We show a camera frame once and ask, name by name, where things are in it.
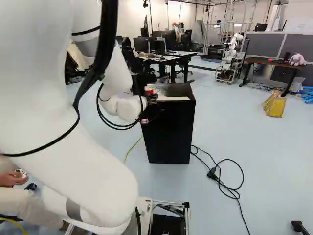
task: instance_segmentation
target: red object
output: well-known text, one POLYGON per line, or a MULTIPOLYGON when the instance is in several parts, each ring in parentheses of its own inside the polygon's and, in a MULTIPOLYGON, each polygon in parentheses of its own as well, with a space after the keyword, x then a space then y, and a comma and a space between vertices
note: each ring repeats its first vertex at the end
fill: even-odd
POLYGON ((149 95, 152 95, 152 94, 154 94, 154 91, 153 91, 153 89, 148 89, 148 90, 146 90, 146 93, 149 95))

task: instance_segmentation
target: stuffed animal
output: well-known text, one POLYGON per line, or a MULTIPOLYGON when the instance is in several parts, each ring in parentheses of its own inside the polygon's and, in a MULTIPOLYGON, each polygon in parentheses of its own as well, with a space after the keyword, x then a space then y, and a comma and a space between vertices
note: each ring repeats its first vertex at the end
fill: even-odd
POLYGON ((306 65, 307 62, 305 61, 302 55, 295 54, 293 57, 290 58, 289 64, 298 66, 298 65, 306 65))

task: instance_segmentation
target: black pedestal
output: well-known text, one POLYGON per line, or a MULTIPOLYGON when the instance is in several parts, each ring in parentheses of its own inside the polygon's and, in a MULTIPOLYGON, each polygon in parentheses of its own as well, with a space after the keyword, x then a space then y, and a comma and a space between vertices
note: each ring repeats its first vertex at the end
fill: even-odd
POLYGON ((150 163, 189 164, 196 101, 189 83, 164 85, 167 97, 181 100, 162 100, 149 105, 141 124, 150 163))

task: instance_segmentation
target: power adapter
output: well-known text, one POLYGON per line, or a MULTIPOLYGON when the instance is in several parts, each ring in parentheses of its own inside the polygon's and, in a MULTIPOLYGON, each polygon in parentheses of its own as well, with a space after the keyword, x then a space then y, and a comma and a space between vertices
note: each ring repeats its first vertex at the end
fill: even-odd
POLYGON ((210 171, 207 174, 207 177, 209 177, 209 179, 211 180, 217 181, 218 177, 216 176, 215 171, 216 171, 216 167, 210 169, 210 171))

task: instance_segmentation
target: human hand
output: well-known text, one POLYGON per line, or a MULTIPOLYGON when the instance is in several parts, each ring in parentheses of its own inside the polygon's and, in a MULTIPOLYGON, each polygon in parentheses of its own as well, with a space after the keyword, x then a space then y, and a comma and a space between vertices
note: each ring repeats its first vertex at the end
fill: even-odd
POLYGON ((28 177, 23 178, 20 172, 9 171, 0 174, 0 187, 13 187, 14 185, 23 185, 28 181, 28 177))

